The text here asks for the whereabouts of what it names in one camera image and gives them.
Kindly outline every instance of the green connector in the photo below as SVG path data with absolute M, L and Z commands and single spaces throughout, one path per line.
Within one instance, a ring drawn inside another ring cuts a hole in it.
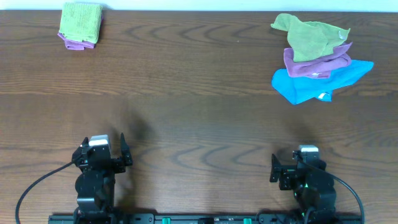
M 171 224 L 172 219 L 171 218 L 163 218 L 162 219 L 162 224 Z
M 244 218 L 243 224 L 251 224 L 251 218 Z

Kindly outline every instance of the green towel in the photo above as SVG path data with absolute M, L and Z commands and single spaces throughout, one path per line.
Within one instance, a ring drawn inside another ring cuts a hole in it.
M 344 30 L 322 22 L 302 22 L 290 14 L 281 13 L 272 28 L 287 31 L 287 41 L 294 51 L 294 62 L 306 62 L 333 54 L 348 37 Z
M 98 4 L 65 3 L 60 33 L 66 39 L 96 44 L 100 34 L 102 6 Z

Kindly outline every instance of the fabric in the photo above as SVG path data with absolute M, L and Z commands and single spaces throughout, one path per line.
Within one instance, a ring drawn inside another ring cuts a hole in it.
M 346 54 L 353 43 L 343 44 L 333 49 L 333 54 L 308 62 L 293 61 L 293 49 L 284 52 L 284 61 L 290 77 L 329 78 L 332 70 L 351 64 L 351 58 Z
M 59 33 L 66 39 L 96 44 L 100 34 L 102 6 L 67 2 L 63 5 Z
M 331 71 L 328 79 L 291 78 L 286 69 L 279 69 L 272 78 L 272 86 L 293 105 L 311 98 L 331 101 L 332 90 L 353 85 L 372 68 L 373 62 L 352 60 L 350 66 Z
M 294 51 L 294 62 L 307 62 L 333 54 L 333 48 L 348 37 L 344 30 L 322 22 L 302 22 L 297 17 L 281 13 L 272 28 L 287 31 L 287 41 Z
M 95 46 L 95 44 L 88 41 L 79 42 L 74 40 L 68 40 L 61 33 L 58 33 L 58 36 L 61 37 L 63 41 L 65 41 L 65 47 L 68 50 L 84 50 L 85 48 L 93 49 Z

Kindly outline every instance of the purple cloth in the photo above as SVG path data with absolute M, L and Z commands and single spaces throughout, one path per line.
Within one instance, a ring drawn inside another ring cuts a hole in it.
M 329 78 L 332 70 L 351 65 L 351 58 L 346 54 L 353 44 L 342 44 L 333 48 L 333 54 L 308 62 L 293 62 L 293 49 L 284 51 L 284 61 L 290 77 Z
M 68 40 L 61 33 L 58 33 L 58 36 L 61 37 L 63 41 L 65 41 L 65 47 L 68 50 L 84 50 L 85 47 L 93 49 L 95 45 L 88 41 L 79 42 L 74 40 Z

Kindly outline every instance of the wooden table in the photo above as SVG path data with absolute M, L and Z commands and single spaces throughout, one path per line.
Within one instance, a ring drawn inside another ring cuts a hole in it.
M 328 171 L 359 194 L 367 223 L 398 219 L 398 14 L 293 13 L 351 28 L 353 59 L 374 68 L 332 103 L 292 106 L 271 87 L 284 67 L 277 12 L 105 11 L 94 50 L 66 50 L 60 11 L 0 12 L 0 223 L 14 223 L 21 193 L 70 161 L 85 136 L 120 132 L 134 167 L 116 177 L 129 212 L 256 213 L 297 208 L 269 183 L 271 154 L 292 163 L 316 144 Z M 69 167 L 37 185 L 21 221 L 71 213 Z M 358 213 L 336 185 L 339 211 Z

